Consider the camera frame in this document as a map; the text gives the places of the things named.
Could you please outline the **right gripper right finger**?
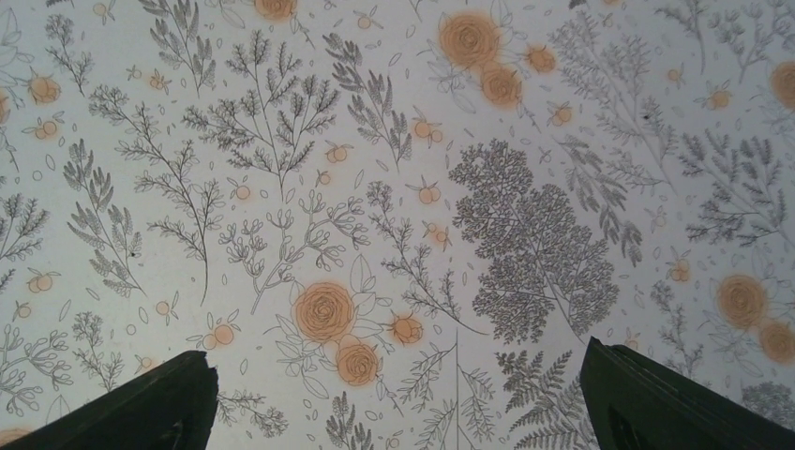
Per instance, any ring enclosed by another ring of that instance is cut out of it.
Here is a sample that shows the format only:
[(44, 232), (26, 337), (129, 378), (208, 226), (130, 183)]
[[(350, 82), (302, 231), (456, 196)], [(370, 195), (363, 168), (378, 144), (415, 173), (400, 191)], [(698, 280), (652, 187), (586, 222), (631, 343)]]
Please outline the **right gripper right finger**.
[(590, 339), (580, 384), (602, 449), (791, 449), (793, 431), (623, 345)]

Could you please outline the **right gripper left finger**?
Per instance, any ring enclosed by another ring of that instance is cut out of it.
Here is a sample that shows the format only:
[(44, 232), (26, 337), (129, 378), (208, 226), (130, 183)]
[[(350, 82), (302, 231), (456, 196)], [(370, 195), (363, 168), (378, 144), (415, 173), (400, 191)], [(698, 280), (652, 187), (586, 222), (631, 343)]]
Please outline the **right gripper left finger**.
[(186, 351), (4, 449), (207, 447), (218, 408), (218, 372)]

